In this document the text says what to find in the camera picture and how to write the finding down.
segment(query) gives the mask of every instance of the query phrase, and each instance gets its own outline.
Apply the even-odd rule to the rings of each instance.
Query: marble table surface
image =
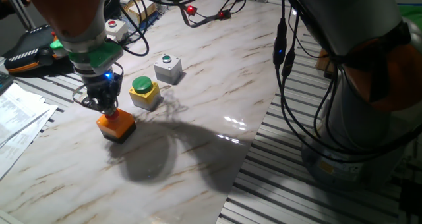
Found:
[[[215,14],[223,3],[195,6]],[[23,223],[215,223],[276,91],[280,15],[249,1],[231,20],[191,29],[170,10],[146,35],[148,56],[119,60],[119,107],[137,125],[129,139],[104,139],[100,114],[72,105],[0,181],[0,210]],[[185,75],[176,86],[158,82],[164,102],[148,113],[128,91],[138,76],[156,79],[163,53],[180,57]]]

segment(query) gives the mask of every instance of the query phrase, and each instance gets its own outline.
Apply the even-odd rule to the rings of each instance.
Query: blue led light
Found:
[[[110,73],[110,72],[107,72],[107,73],[105,73],[105,74],[104,74],[104,76],[105,76],[106,78],[108,78],[108,79],[111,79],[111,76],[112,76],[112,75],[111,75],[111,73]]]

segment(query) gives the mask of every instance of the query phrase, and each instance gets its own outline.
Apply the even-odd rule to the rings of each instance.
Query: orange block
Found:
[[[123,143],[136,129],[133,116],[121,109],[117,109],[112,116],[102,115],[97,125],[104,138],[118,143]]]

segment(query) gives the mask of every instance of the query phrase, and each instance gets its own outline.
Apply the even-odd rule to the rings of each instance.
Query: control box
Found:
[[[154,63],[157,79],[175,85],[183,74],[180,58],[164,54]]]
[[[127,33],[128,29],[129,26],[127,23],[121,20],[108,20],[105,23],[107,37],[115,42],[120,42],[123,39],[123,36]]]

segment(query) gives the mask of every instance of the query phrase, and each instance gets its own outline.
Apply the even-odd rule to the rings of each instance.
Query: metal grating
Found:
[[[59,106],[40,131],[43,133],[72,105],[72,93],[83,83],[80,76],[75,73],[65,74],[55,67],[43,67],[43,70],[36,70],[37,73],[31,78],[16,77],[15,83],[28,92],[43,96],[46,103]],[[7,73],[3,64],[0,64],[0,71]]]
[[[318,55],[308,34],[303,47]],[[316,59],[296,50],[286,82],[286,98],[307,128],[328,87]],[[331,190],[314,180],[302,164],[301,143],[284,121],[276,95],[241,166],[217,223],[397,223],[401,188],[388,183],[379,192]]]

